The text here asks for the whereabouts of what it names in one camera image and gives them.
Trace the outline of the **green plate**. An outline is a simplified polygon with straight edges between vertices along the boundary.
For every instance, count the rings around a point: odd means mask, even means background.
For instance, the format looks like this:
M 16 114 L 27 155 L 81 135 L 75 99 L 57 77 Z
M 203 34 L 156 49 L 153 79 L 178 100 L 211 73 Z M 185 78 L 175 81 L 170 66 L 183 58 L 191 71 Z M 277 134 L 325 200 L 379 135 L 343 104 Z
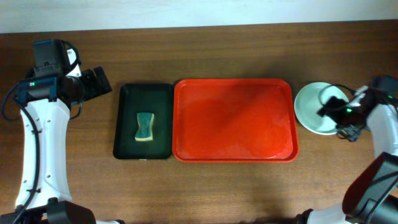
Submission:
M 321 135 L 333 135 L 337 133 L 336 123 L 329 117 L 321 117 L 317 112 L 322 108 L 319 93 L 329 83 L 314 82 L 304 86 L 295 97 L 294 111 L 297 119 L 303 127 L 309 131 Z

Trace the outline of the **yellow green sponge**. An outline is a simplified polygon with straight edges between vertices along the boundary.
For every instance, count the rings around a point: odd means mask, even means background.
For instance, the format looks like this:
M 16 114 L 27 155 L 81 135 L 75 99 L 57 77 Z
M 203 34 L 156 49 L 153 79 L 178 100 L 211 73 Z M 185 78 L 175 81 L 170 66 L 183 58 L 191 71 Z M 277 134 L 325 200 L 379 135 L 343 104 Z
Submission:
M 153 140 L 154 113 L 141 112 L 137 114 L 138 130 L 135 134 L 136 141 Z

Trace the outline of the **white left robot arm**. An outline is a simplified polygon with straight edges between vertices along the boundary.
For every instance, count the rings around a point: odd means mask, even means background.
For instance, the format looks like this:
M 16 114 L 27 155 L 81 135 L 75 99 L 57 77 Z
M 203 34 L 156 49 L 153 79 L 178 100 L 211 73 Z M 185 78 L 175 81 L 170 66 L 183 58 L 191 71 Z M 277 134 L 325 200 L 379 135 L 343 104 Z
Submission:
M 14 102 L 24 125 L 22 182 L 14 212 L 1 223 L 97 223 L 94 213 L 72 202 L 66 171 L 70 108 L 111 91 L 102 67 L 27 78 Z

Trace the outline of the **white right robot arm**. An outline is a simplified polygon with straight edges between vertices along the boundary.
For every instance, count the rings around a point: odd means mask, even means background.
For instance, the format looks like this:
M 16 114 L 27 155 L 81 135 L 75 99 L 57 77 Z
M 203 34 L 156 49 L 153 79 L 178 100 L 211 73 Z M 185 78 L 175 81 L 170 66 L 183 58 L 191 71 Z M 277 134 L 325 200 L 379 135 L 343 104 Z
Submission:
M 381 95 L 368 116 L 374 149 L 379 154 L 350 185 L 341 203 L 324 210 L 308 209 L 294 223 L 397 223 L 397 108 Z

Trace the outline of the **black plastic tray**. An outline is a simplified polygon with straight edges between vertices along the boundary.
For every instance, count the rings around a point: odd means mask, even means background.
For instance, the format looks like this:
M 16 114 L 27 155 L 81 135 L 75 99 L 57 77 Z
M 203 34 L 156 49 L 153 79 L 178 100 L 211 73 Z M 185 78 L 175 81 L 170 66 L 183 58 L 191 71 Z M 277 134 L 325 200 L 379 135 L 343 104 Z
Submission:
M 113 155 L 117 159 L 168 159 L 172 155 L 174 88 L 168 83 L 128 83 L 119 94 Z M 154 113 L 153 140 L 136 141 L 137 114 Z

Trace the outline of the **red plastic tray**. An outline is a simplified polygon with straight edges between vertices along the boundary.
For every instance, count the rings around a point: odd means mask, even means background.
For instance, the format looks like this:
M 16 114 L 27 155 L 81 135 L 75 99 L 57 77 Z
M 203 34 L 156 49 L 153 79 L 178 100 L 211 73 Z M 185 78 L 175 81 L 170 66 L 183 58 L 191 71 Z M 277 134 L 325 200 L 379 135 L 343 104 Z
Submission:
M 292 89 L 278 78 L 191 78 L 174 88 L 172 153 L 190 163 L 286 163 L 299 144 Z

